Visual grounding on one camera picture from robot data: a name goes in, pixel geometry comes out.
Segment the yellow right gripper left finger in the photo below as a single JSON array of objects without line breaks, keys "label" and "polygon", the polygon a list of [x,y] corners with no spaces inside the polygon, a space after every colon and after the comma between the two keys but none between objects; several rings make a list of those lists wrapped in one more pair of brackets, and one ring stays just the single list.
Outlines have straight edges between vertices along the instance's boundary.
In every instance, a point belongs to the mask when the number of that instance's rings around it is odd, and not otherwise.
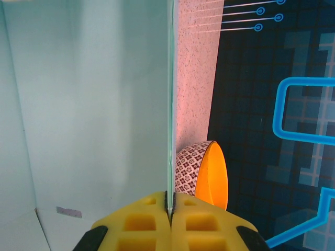
[{"label": "yellow right gripper left finger", "polygon": [[76,250],[172,249],[167,192],[155,192],[96,221]]}]

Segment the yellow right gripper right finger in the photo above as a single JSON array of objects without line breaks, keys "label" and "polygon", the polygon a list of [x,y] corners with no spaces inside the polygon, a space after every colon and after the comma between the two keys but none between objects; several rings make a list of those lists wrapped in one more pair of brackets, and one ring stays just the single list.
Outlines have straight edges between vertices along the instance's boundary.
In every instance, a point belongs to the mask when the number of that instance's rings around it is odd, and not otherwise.
[{"label": "yellow right gripper right finger", "polygon": [[260,251],[268,244],[249,221],[185,193],[175,193],[172,250]]}]

